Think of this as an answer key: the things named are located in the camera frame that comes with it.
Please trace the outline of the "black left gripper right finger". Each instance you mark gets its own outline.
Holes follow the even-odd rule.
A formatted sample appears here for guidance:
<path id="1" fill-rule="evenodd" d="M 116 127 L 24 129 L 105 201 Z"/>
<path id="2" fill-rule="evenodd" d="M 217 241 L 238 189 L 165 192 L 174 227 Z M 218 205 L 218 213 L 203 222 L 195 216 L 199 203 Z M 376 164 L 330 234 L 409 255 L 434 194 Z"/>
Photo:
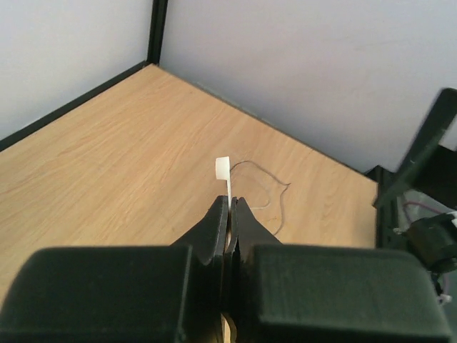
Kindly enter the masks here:
<path id="1" fill-rule="evenodd" d="M 282 244 L 245 199 L 228 314 L 238 342 L 450 342 L 427 271 L 411 254 Z"/>

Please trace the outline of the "right rear frame post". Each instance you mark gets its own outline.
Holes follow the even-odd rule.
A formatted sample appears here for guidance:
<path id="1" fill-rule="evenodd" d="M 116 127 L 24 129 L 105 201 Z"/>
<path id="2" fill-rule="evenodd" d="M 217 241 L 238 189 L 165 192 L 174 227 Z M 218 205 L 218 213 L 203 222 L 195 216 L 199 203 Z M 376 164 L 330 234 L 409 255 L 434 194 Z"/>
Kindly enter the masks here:
<path id="1" fill-rule="evenodd" d="M 168 0 L 153 0 L 146 59 L 149 64 L 160 63 L 168 3 Z"/>

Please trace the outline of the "grey zip tie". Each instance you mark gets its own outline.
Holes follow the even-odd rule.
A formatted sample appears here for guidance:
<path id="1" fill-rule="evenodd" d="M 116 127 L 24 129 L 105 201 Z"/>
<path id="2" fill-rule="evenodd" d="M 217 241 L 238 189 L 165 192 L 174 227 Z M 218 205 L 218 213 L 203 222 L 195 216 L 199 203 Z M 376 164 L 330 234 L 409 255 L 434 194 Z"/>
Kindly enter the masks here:
<path id="1" fill-rule="evenodd" d="M 231 162 L 228 156 L 216 158 L 215 173 L 218 180 L 224 180 L 226 182 L 228 201 L 231 202 Z"/>

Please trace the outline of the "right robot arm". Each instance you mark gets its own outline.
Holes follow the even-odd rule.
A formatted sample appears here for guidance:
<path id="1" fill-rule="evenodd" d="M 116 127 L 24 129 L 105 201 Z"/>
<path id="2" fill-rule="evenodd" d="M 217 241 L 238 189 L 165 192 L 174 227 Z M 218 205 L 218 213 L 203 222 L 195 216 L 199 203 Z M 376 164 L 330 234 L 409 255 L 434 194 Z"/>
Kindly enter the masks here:
<path id="1" fill-rule="evenodd" d="M 435 274 L 456 269 L 456 152 L 440 141 L 456 118 L 456 90 L 439 91 L 399 168 L 390 173 L 377 166 L 376 246 L 413 254 Z M 417 191 L 449 209 L 413 221 L 401 231 L 398 214 L 405 208 L 398 199 Z"/>

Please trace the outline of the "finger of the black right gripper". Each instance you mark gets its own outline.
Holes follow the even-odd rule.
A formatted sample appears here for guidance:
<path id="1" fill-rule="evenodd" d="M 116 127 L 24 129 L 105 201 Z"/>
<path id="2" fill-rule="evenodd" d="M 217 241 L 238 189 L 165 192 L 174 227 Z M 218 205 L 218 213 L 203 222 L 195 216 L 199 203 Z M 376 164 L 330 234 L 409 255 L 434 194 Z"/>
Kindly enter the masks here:
<path id="1" fill-rule="evenodd" d="M 456 208 L 456 151 L 440 145 L 456 118 L 456 90 L 440 90 L 399 168 L 378 193 L 380 208 L 410 189 Z"/>

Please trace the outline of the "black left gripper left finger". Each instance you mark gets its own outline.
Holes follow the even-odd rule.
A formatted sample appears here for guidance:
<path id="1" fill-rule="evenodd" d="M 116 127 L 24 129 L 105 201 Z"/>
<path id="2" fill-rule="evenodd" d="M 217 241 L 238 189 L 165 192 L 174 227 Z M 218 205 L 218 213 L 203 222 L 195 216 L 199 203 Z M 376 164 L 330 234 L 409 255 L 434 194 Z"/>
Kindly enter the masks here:
<path id="1" fill-rule="evenodd" d="M 217 197 L 168 246 L 34 252 L 1 306 L 3 342 L 222 342 L 229 205 Z"/>

